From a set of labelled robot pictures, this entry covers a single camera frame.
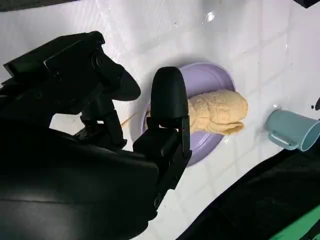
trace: black mechanical part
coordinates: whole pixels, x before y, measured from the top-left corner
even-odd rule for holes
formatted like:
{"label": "black mechanical part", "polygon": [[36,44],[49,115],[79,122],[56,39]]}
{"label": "black mechanical part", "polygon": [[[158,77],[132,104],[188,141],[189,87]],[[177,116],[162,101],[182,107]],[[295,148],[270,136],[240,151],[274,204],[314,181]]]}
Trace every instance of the black mechanical part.
{"label": "black mechanical part", "polygon": [[[140,89],[104,43],[99,32],[62,36],[5,64],[0,239],[127,240],[176,188],[192,154],[182,74],[157,72],[148,130],[134,152],[123,151],[112,99],[134,100]],[[54,114],[80,112],[85,128],[76,135],[49,129]]]}

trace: green cloth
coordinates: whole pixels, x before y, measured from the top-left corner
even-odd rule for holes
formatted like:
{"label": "green cloth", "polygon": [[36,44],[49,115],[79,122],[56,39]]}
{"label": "green cloth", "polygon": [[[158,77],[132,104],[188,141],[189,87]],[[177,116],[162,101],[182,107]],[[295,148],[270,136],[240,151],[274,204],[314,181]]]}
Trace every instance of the green cloth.
{"label": "green cloth", "polygon": [[[299,240],[320,219],[320,205],[274,235],[270,240]],[[313,240],[320,240],[320,234]]]}

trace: water droplet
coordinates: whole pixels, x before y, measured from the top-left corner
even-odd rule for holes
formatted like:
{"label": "water droplet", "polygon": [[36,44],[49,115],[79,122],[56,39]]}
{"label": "water droplet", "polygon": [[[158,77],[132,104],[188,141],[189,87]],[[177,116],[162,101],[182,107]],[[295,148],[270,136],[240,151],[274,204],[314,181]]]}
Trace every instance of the water droplet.
{"label": "water droplet", "polygon": [[205,15],[205,19],[206,19],[207,22],[211,22],[213,19],[215,19],[214,12],[213,11],[208,12]]}

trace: tile grout line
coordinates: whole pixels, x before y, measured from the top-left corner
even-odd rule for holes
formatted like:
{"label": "tile grout line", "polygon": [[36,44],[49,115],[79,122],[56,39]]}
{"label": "tile grout line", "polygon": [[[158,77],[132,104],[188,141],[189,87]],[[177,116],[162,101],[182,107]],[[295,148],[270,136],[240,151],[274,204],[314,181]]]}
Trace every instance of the tile grout line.
{"label": "tile grout line", "polygon": [[[259,46],[259,53],[258,53],[258,105],[261,105],[261,98],[262,98],[262,66],[263,66],[263,48],[264,48],[264,41],[263,41],[263,27],[264,27],[264,0],[260,0],[259,1],[259,12],[260,12],[260,16],[259,16],[259,42],[260,42],[260,46]],[[258,116],[258,121],[260,121],[260,110],[258,110],[259,112],[259,116]],[[260,163],[261,162],[261,158],[262,158],[262,149],[261,147],[258,148],[258,160],[257,162]]]}

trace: light blue cup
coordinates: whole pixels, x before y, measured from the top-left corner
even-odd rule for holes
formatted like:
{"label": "light blue cup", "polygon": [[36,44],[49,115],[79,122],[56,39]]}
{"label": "light blue cup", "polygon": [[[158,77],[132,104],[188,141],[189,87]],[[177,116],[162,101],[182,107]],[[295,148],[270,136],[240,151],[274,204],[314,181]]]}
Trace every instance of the light blue cup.
{"label": "light blue cup", "polygon": [[320,135],[320,121],[291,111],[274,111],[265,126],[269,140],[287,150],[307,151]]}

